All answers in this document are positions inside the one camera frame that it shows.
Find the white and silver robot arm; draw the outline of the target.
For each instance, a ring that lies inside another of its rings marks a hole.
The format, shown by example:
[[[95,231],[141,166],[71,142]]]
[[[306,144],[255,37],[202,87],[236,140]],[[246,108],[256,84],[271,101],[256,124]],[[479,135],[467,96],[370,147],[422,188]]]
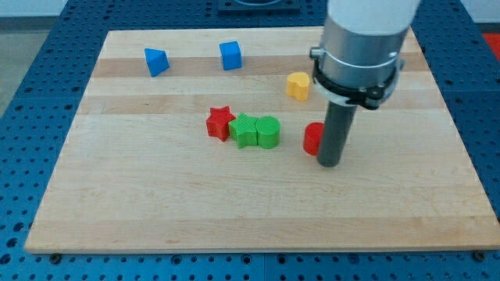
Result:
[[[310,50],[313,83],[332,104],[383,104],[395,90],[402,44],[420,0],[329,0],[320,45]]]

